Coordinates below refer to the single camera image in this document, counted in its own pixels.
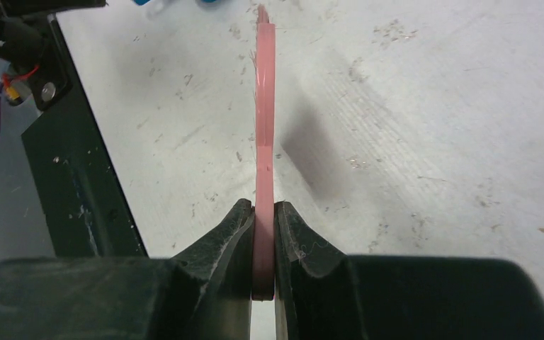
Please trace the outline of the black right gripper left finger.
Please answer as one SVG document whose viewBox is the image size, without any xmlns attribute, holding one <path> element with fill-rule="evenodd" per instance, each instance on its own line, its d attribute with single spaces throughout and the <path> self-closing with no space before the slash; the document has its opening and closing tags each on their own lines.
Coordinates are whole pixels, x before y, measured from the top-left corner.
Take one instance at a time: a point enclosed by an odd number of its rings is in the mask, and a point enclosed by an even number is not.
<svg viewBox="0 0 544 340">
<path fill-rule="evenodd" d="M 254 214 L 238 200 L 170 259 L 0 262 L 0 339 L 248 339 Z"/>
</svg>

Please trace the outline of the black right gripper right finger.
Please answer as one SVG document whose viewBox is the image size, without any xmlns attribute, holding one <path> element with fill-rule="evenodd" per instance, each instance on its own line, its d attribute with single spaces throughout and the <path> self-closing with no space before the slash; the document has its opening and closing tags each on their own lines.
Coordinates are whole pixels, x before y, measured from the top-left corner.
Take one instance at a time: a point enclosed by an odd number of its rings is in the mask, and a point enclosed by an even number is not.
<svg viewBox="0 0 544 340">
<path fill-rule="evenodd" d="M 278 339 L 544 339 L 544 300 L 501 259 L 348 255 L 275 205 Z"/>
</svg>

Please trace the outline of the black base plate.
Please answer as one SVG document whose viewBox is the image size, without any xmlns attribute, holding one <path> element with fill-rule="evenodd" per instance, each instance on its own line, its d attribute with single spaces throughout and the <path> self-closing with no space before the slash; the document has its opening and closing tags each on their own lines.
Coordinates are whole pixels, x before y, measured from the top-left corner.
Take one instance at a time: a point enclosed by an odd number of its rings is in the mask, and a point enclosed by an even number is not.
<svg viewBox="0 0 544 340">
<path fill-rule="evenodd" d="M 55 17 L 105 5 L 0 1 L 0 106 L 39 110 L 22 142 L 58 257 L 147 253 Z"/>
</svg>

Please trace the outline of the pink hand brush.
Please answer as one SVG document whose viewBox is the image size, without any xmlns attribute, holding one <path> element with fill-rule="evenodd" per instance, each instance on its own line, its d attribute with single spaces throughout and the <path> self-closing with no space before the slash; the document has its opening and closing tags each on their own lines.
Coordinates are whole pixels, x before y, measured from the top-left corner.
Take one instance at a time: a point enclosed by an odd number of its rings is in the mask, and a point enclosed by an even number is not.
<svg viewBox="0 0 544 340">
<path fill-rule="evenodd" d="M 274 184 L 273 146 L 275 135 L 276 26 L 265 6 L 258 6 L 255 66 L 256 187 L 252 259 L 253 300 L 274 296 Z"/>
</svg>

